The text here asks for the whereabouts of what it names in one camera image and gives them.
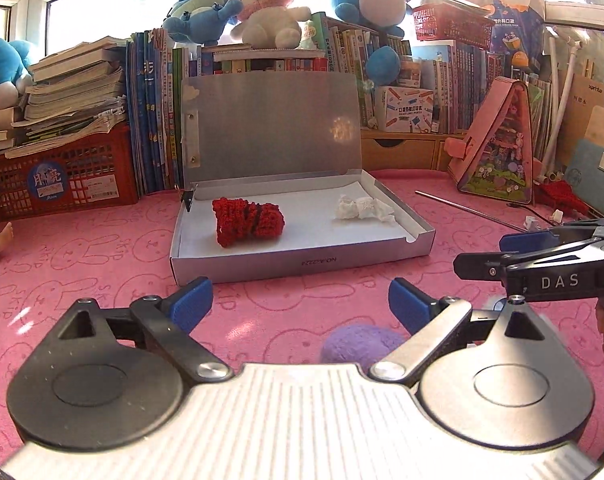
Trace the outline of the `metal straw rod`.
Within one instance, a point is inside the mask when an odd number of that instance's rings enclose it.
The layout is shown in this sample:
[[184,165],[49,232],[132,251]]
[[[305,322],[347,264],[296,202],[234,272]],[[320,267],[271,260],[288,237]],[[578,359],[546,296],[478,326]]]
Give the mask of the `metal straw rod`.
[[454,208],[456,210],[466,212],[467,214],[472,214],[474,217],[488,220],[489,222],[493,222],[495,224],[498,224],[499,226],[503,226],[504,228],[511,229],[511,231],[515,231],[515,232],[519,232],[519,233],[528,232],[528,231],[526,231],[526,229],[521,228],[521,226],[516,226],[515,224],[509,223],[502,219],[498,219],[496,217],[491,216],[490,214],[485,214],[485,212],[482,212],[480,210],[473,209],[468,206],[452,202],[451,200],[447,200],[446,198],[435,196],[430,193],[426,193],[426,192],[419,191],[419,190],[415,191],[415,194],[420,197],[423,197],[423,198],[428,198],[428,200],[433,200],[433,202]]

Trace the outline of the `blue elephant plush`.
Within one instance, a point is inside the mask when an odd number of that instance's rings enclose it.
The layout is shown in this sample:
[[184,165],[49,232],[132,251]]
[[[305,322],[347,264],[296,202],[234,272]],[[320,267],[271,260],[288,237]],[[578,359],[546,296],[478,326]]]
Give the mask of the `blue elephant plush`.
[[164,18],[162,28],[180,44],[213,47],[243,8],[242,0],[177,0]]

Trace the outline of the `stack of books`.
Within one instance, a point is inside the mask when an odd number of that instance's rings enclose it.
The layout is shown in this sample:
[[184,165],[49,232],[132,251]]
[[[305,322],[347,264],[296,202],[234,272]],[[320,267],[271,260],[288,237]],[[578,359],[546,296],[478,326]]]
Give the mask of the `stack of books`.
[[82,42],[29,66],[32,83],[17,106],[0,110],[0,153],[23,144],[90,131],[96,118],[124,114],[126,41]]

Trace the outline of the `row of upright books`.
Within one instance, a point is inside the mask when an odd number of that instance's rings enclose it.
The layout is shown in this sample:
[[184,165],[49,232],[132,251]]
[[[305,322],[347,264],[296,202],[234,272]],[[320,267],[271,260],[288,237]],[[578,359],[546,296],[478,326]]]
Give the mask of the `row of upright books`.
[[181,88],[189,77],[219,77],[250,84],[259,103],[290,105],[326,101],[334,82],[357,93],[358,118],[378,129],[375,89],[407,87],[433,91],[429,133],[457,134],[469,128],[493,80],[510,68],[506,54],[456,40],[417,41],[311,14],[300,47],[259,50],[248,44],[180,44],[161,27],[135,32],[126,44],[126,96],[134,180],[141,194],[183,185],[186,127]]

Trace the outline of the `blue cat plush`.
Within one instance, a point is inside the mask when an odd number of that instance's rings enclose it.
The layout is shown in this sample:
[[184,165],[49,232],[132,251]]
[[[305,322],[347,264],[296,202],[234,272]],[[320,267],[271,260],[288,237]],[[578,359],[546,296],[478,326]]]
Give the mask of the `blue cat plush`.
[[17,106],[32,83],[32,50],[34,46],[28,41],[0,38],[0,110]]

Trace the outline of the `red knitted scrunchie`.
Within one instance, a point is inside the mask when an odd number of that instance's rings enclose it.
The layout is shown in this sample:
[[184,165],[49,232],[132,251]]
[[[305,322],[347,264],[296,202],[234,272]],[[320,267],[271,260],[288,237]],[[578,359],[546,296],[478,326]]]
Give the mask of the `red knitted scrunchie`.
[[244,240],[275,240],[285,229],[285,217],[272,203],[221,197],[213,200],[212,209],[216,242],[224,248]]

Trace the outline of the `purple fluffy scrunchie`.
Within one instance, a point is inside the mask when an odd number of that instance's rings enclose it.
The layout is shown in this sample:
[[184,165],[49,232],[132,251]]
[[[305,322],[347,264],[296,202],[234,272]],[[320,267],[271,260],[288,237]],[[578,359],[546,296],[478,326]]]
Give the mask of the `purple fluffy scrunchie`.
[[329,334],[320,349],[323,364],[355,363],[364,373],[408,339],[394,330],[375,325],[342,326]]

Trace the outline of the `pink triangular toy house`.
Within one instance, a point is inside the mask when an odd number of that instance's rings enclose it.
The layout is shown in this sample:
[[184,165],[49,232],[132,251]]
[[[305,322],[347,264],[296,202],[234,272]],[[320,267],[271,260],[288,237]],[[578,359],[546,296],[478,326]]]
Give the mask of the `pink triangular toy house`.
[[529,205],[534,171],[528,88],[523,81],[499,76],[491,84],[476,117],[461,139],[448,138],[447,170],[462,193]]

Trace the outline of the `white pipe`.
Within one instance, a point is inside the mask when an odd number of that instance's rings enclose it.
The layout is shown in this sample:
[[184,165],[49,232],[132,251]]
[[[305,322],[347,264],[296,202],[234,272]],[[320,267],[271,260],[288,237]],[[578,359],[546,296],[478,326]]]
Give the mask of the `white pipe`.
[[[550,61],[552,61],[552,91],[554,92],[552,93],[552,113],[554,113],[552,117],[554,118],[554,123],[552,124],[552,131],[550,131],[548,142],[544,151],[540,173],[538,174],[538,177],[542,181],[545,180],[548,170],[555,165],[559,131],[569,102],[576,58],[578,57],[579,50],[582,48],[580,40],[574,40],[565,32],[560,32],[556,26],[547,27],[547,37]],[[564,77],[564,85],[562,86],[561,93],[558,93],[559,62],[556,45],[558,40],[566,44],[569,50],[568,67],[566,70],[566,76]]]

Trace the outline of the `white label printer box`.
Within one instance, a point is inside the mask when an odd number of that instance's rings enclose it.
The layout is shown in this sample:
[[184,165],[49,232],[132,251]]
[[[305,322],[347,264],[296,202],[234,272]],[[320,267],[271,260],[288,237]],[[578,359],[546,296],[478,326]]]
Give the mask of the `white label printer box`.
[[429,133],[433,91],[384,86],[375,89],[375,119],[384,132]]

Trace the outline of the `cream bunny plush pink hat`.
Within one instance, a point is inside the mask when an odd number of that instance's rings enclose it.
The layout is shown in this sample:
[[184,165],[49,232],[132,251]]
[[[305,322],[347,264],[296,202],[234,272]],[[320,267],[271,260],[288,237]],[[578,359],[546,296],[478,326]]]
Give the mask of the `cream bunny plush pink hat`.
[[302,41],[300,24],[311,18],[307,6],[291,8],[293,0],[240,0],[242,11],[230,37],[254,49],[297,49]]

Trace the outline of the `red plastic basket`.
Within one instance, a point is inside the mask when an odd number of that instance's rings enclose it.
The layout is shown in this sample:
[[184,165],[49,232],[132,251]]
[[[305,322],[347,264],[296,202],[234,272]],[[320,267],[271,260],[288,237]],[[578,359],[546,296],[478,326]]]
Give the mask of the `red plastic basket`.
[[137,200],[125,122],[59,148],[17,158],[0,154],[0,221]]

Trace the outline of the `red upper basket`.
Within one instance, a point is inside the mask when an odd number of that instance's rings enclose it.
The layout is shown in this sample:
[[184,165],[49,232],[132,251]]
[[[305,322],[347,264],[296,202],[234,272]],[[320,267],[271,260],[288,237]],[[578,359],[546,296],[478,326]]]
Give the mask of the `red upper basket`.
[[451,3],[430,3],[413,9],[420,41],[456,40],[484,50],[491,45],[494,22],[484,15]]

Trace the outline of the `silver open cardboard box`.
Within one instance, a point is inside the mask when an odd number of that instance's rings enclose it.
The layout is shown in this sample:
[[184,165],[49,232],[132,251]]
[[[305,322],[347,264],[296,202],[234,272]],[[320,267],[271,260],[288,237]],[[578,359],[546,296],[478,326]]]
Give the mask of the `silver open cardboard box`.
[[[263,78],[183,81],[185,192],[169,252],[176,282],[267,280],[428,255],[432,226],[363,168],[355,89],[337,81],[326,101],[262,104],[249,87]],[[338,220],[342,195],[378,198],[394,220]],[[283,233],[221,247],[212,209],[221,197],[277,205]]]

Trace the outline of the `wooden drawer shelf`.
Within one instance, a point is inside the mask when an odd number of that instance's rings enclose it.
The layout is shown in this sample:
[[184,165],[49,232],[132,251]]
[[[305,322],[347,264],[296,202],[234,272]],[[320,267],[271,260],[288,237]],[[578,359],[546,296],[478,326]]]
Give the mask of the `wooden drawer shelf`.
[[384,132],[361,128],[361,159],[367,171],[387,169],[425,169],[444,171],[451,156],[445,152],[448,139],[463,139],[464,134]]

